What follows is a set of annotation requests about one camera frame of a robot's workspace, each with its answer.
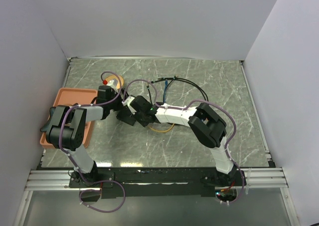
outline marble tabletop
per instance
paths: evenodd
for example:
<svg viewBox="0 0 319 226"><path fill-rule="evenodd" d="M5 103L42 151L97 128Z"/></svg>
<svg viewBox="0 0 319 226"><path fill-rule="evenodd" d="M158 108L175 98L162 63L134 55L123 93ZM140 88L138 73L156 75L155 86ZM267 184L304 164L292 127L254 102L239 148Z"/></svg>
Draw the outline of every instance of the marble tabletop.
<svg viewBox="0 0 319 226"><path fill-rule="evenodd" d="M100 74L111 70L123 76L125 85L134 79L156 80L177 75L202 87L210 102L227 110L237 123L237 134L230 142L233 159L243 167L267 167L265 147L258 127L252 101L238 61L197 59L72 59L66 87L97 89ZM155 83L162 98L164 82ZM136 82L129 94L148 99L146 84ZM187 105L202 98L198 89L183 82L173 82L166 102L175 106ZM227 123L227 135L233 130L231 121L219 110ZM167 129L169 124L154 124ZM111 113L106 120L96 121L89 155L99 167L213 167L215 162L208 148L199 143L192 130L175 126L167 133L157 133L138 122L134 126L116 119ZM42 167L72 167L68 158L56 149L47 149Z"/></svg>

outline orange tray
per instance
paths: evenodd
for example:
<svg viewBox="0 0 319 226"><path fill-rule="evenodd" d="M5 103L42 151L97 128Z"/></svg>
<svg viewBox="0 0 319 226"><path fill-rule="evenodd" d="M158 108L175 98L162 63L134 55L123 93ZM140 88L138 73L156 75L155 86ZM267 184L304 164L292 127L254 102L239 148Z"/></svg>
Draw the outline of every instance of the orange tray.
<svg viewBox="0 0 319 226"><path fill-rule="evenodd" d="M53 106L58 105L74 105L78 103L80 105L90 104L94 97L98 94L97 90L91 89L77 89L77 88L61 88L55 98ZM84 130L84 147L87 148L90 143L91 135L93 132L94 122L88 122L85 124ZM55 149L52 144L46 141L45 133L42 133L40 144L45 149Z"/></svg>

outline table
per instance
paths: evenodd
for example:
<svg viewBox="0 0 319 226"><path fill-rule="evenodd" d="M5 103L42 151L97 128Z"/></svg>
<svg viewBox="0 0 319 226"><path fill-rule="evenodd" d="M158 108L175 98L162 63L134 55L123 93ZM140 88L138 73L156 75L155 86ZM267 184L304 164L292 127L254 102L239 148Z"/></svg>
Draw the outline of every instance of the table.
<svg viewBox="0 0 319 226"><path fill-rule="evenodd" d="M156 80L159 77L190 79L202 87L211 102L222 106L235 119L238 131L229 149L242 167L268 167L265 145L254 107L239 61L216 61L176 58L75 58L70 61L66 87L97 89L102 84L100 74L111 70L124 77L125 85L134 79ZM162 98L164 83L155 84ZM146 84L134 83L128 92L148 99ZM195 87L174 82L167 91L166 102L176 106L202 98ZM230 120L216 110L227 123L227 135L232 132ZM167 129L168 124L154 124ZM127 125L111 113L106 120L96 121L88 154L98 167L213 167L215 162L208 148L199 143L193 132L175 126L167 133L157 133L139 123ZM46 149L42 167L72 167L60 150Z"/></svg>

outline white wall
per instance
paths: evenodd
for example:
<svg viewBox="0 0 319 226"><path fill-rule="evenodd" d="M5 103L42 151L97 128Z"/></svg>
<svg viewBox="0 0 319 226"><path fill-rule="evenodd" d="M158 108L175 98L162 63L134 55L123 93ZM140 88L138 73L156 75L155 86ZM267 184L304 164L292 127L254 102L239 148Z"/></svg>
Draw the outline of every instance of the white wall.
<svg viewBox="0 0 319 226"><path fill-rule="evenodd" d="M276 0L35 0L67 57L245 59Z"/></svg>
<svg viewBox="0 0 319 226"><path fill-rule="evenodd" d="M244 66L301 223L318 223L319 0L278 0Z"/></svg>
<svg viewBox="0 0 319 226"><path fill-rule="evenodd" d="M0 0L0 218L12 225L67 60L32 0Z"/></svg>

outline yellow cable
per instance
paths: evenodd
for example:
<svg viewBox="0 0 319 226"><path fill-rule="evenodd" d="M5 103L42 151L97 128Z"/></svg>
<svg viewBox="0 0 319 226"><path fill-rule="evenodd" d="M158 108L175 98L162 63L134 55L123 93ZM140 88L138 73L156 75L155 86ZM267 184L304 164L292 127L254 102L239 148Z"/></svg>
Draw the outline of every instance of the yellow cable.
<svg viewBox="0 0 319 226"><path fill-rule="evenodd" d="M175 124L172 124L171 127L167 130L157 130L157 129L152 128L151 126L149 126L149 128L155 132L158 132L158 133L166 133L166 132L170 131L174 127L174 125Z"/></svg>

